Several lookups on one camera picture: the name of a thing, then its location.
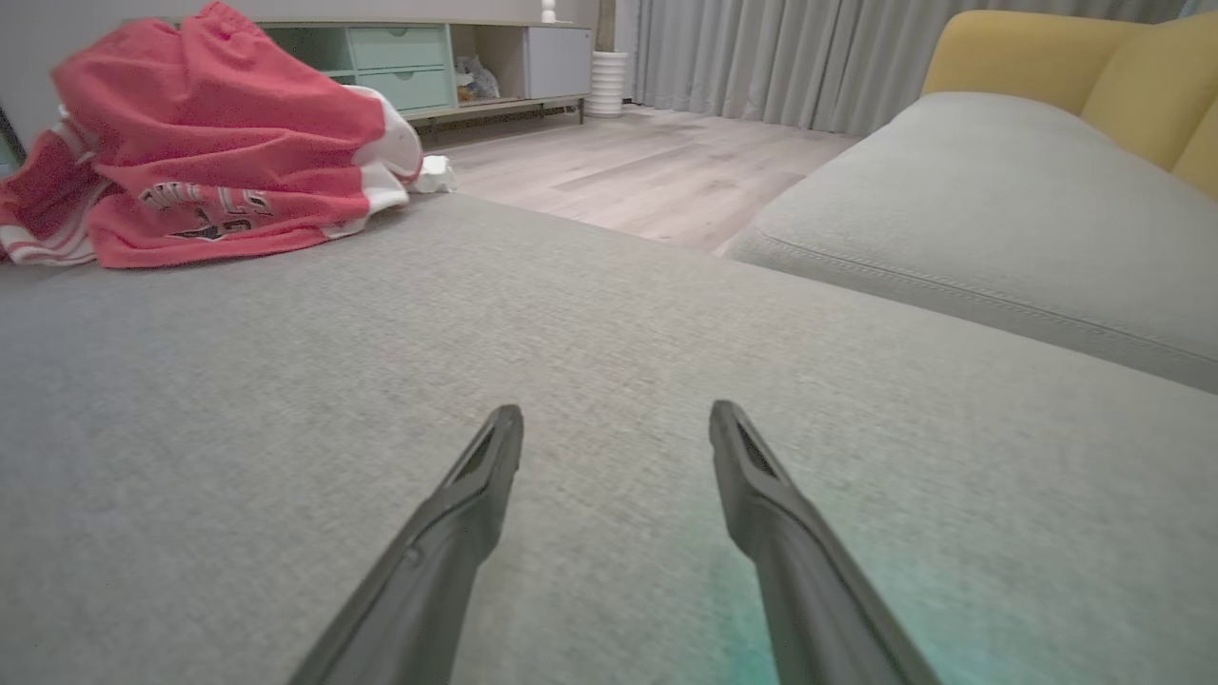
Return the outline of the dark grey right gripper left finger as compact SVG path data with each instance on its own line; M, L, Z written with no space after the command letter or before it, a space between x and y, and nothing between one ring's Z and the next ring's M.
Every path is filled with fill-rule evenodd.
M451 680L476 573L501 541L521 449L521 410L493 410L330 620L292 683Z

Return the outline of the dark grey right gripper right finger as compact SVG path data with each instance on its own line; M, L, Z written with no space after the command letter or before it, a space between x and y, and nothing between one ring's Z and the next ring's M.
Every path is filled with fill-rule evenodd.
M713 403L709 438L730 538L756 567L780 683L938 683L738 403Z

